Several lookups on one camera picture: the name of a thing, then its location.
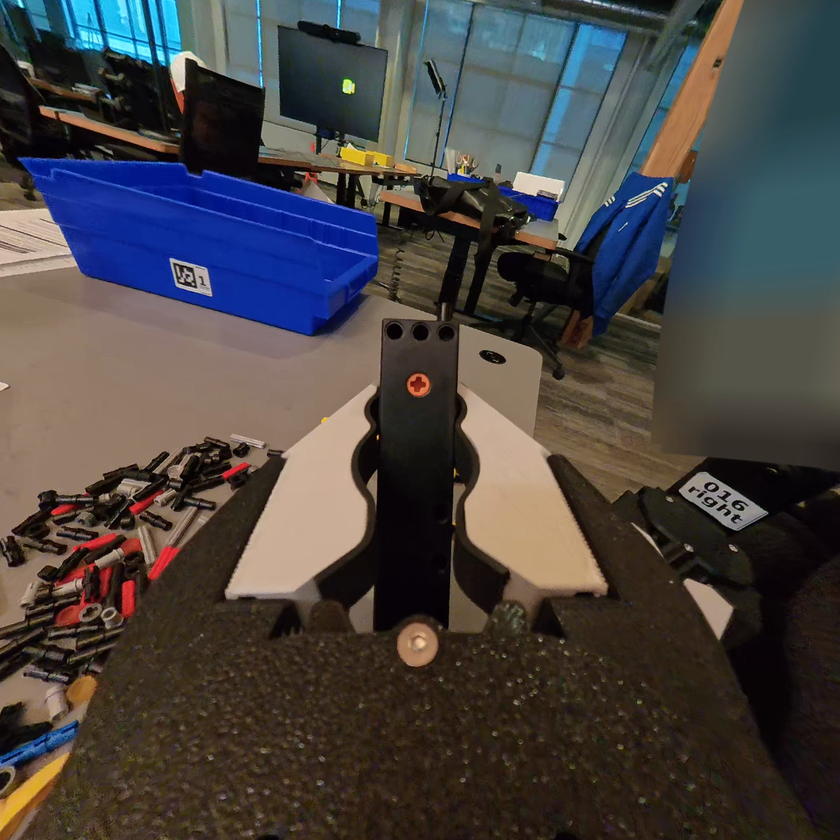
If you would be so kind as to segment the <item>blue striped jacket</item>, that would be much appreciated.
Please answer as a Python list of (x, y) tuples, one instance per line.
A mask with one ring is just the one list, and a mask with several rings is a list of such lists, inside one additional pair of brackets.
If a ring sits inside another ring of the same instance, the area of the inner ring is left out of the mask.
[(599, 238), (592, 267), (593, 335), (610, 321), (655, 273), (669, 218), (674, 179), (629, 174), (593, 213), (575, 249)]

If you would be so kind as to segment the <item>pile of small connector pins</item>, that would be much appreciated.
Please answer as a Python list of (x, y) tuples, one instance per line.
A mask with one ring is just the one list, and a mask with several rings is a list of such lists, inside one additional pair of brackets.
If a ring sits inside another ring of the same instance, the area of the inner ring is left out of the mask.
[(106, 471), (79, 493), (41, 493), (37, 510), (2, 532), (2, 571), (27, 573), (2, 618), (2, 682), (68, 686), (99, 672), (187, 540), (282, 455), (255, 437), (206, 436)]

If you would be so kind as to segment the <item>wooden post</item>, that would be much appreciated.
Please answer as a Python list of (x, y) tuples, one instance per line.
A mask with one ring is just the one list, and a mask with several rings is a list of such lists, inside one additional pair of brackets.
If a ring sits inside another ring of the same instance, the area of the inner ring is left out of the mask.
[(675, 179), (682, 172), (706, 124), (741, 9), (742, 1), (724, 1), (719, 6), (640, 168), (641, 175)]

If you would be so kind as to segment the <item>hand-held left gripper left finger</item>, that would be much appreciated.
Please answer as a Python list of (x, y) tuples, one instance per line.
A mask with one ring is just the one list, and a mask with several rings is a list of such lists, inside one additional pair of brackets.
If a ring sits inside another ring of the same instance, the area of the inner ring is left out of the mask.
[(375, 385), (333, 413), (283, 456), (268, 501), (227, 583), (225, 597), (322, 599), (316, 578), (372, 535), (375, 501), (362, 477), (363, 442), (375, 439)]

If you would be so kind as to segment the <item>computer monitor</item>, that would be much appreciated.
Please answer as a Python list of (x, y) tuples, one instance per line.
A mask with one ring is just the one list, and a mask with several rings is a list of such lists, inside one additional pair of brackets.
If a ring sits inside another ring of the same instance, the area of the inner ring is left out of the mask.
[(317, 130), (376, 142), (389, 54), (277, 28), (280, 114)]

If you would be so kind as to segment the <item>person's right forearm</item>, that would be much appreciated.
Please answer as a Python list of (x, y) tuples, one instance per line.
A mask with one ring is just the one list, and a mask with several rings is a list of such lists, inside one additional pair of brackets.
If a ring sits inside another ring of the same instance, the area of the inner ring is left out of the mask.
[(762, 633), (742, 677), (762, 738), (821, 838), (839, 836), (838, 539), (785, 514), (744, 539)]

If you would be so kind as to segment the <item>blue plastic bin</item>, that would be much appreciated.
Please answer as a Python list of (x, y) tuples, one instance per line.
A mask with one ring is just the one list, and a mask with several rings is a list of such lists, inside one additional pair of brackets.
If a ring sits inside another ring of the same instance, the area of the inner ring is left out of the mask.
[(93, 279), (313, 335), (378, 270), (359, 210), (179, 163), (21, 164)]

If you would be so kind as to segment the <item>black light stand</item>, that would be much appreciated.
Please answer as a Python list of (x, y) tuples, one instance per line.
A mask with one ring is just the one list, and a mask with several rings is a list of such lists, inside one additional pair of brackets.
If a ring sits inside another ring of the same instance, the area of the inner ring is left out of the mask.
[(435, 96), (437, 97), (439, 108), (438, 108), (438, 117), (437, 117), (437, 128), (435, 133), (435, 142), (434, 142), (434, 152), (433, 152), (433, 159), (430, 163), (430, 175), (434, 175), (436, 168), (438, 167), (438, 159), (439, 159), (439, 151), (440, 151), (440, 139), (441, 133), (443, 128), (443, 121), (447, 106), (447, 99), (448, 99), (448, 91), (445, 84), (444, 79), (442, 78), (437, 63), (434, 59), (426, 59), (424, 62), (424, 66), (426, 67), (427, 74), (429, 80), (432, 83)]

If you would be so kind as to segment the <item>printed paper sheets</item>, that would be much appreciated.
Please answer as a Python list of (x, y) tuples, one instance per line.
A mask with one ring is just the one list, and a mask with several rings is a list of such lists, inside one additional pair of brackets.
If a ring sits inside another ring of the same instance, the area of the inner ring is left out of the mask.
[(1, 278), (76, 266), (46, 207), (1, 212)]

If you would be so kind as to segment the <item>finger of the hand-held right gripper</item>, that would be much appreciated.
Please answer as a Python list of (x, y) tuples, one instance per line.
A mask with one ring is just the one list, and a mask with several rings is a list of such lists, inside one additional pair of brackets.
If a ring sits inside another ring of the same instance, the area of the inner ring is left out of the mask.
[(683, 580), (683, 584), (705, 617), (715, 638), (721, 641), (732, 621), (733, 605), (708, 584), (692, 579)]

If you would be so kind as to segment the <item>white box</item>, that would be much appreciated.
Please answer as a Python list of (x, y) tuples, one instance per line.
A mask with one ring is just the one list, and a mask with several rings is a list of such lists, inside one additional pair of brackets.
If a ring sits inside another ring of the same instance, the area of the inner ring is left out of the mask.
[(542, 196), (559, 202), (565, 190), (565, 181), (530, 172), (518, 172), (512, 182), (512, 190), (530, 196)]

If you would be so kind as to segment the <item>black upright panel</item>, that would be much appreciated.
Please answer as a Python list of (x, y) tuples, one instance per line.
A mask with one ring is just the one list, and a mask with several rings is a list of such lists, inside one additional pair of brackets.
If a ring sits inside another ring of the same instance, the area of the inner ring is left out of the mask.
[(266, 93), (185, 60), (180, 162), (195, 175), (257, 178)]

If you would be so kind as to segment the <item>black duffel bag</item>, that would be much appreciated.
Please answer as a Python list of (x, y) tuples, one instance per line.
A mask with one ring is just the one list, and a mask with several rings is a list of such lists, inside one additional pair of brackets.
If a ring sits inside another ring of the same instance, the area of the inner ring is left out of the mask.
[(476, 263), (487, 263), (492, 251), (509, 243), (529, 222), (529, 209), (502, 193), (492, 180), (450, 181), (424, 175), (413, 182), (425, 214), (441, 216), (456, 213), (479, 221)]

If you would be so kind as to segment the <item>heap of mixed building bricks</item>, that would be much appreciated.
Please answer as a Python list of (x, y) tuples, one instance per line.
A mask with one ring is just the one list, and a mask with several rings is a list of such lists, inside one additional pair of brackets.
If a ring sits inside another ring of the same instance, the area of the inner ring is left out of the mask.
[(2, 838), (23, 838), (56, 787), (79, 728), (64, 682), (2, 699)]

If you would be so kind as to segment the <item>black perforated block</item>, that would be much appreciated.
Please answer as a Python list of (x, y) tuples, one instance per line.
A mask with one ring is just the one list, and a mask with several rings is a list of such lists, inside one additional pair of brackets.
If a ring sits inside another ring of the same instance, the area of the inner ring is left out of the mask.
[(447, 626), (459, 334), (451, 322), (386, 319), (378, 389), (374, 630), (412, 616)]

